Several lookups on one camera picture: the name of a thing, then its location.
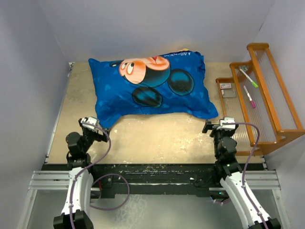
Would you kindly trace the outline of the blue cartoon pillowcase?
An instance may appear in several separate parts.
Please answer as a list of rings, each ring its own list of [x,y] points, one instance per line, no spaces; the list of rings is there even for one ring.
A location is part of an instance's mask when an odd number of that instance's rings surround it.
[[[125,115],[188,113],[218,116],[204,85],[205,63],[199,52],[172,52],[115,61],[88,60],[100,125],[112,127]]]

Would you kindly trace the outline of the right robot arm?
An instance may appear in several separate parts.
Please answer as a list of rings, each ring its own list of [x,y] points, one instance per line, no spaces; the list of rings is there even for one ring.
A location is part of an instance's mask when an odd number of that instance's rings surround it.
[[[278,219],[271,218],[256,199],[245,180],[245,173],[250,157],[244,168],[241,168],[236,159],[237,142],[233,139],[239,125],[257,127],[251,123],[237,123],[232,117],[225,117],[218,124],[206,121],[202,132],[211,131],[213,138],[215,173],[212,174],[212,182],[223,187],[232,201],[244,229],[280,229]]]

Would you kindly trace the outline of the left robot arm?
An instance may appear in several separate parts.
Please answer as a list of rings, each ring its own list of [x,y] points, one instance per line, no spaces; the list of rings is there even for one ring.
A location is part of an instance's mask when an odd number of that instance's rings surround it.
[[[61,214],[53,219],[55,229],[93,228],[89,217],[90,191],[97,184],[98,175],[93,172],[93,163],[87,151],[95,141],[107,142],[109,135],[105,129],[94,124],[80,126],[82,135],[71,132],[66,136],[69,185]]]

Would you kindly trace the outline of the pink cap marker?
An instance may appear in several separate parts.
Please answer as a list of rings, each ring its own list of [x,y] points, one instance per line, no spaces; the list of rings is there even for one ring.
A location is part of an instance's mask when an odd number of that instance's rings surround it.
[[[255,104],[254,100],[252,99],[250,93],[248,92],[246,86],[244,85],[243,88],[244,88],[244,91],[245,91],[245,93],[246,93],[246,95],[247,95],[247,97],[248,97],[248,99],[249,99],[249,101],[251,103],[252,108],[255,109],[256,108],[256,104]]]

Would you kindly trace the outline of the wooden tiered rack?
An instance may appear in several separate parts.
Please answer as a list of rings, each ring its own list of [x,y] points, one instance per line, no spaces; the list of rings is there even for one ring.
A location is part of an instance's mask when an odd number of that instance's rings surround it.
[[[250,43],[247,45],[250,60],[230,64],[232,77],[217,78],[220,83],[231,83],[235,98],[223,98],[221,89],[219,96],[224,116],[233,117],[237,122],[254,124],[257,129],[240,125],[234,134],[237,141],[237,155],[250,154],[256,139],[257,148],[254,155],[267,155],[305,134],[295,106],[290,98],[279,69],[271,54],[268,43]],[[242,68],[251,82],[240,72]],[[244,91],[246,86],[256,104],[253,109]]]

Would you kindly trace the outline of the green cap marker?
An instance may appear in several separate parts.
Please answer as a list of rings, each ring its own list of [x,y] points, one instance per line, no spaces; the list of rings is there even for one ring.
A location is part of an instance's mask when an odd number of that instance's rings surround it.
[[[253,85],[253,87],[258,88],[258,84],[257,84],[255,81],[253,81],[253,80],[250,78],[250,76],[249,76],[242,68],[240,68],[239,70],[240,70],[240,72],[241,72],[241,73],[251,82],[251,84]]]

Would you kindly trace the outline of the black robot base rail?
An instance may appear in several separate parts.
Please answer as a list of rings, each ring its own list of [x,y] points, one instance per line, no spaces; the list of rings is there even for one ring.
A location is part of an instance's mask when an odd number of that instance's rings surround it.
[[[103,198],[116,194],[195,195],[208,197],[210,188],[220,188],[213,164],[97,164],[94,185]]]

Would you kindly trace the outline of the aluminium frame rail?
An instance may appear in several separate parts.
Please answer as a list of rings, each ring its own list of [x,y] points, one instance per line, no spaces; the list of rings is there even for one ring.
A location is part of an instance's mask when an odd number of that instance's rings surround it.
[[[67,190],[69,179],[68,171],[34,171],[29,190]]]

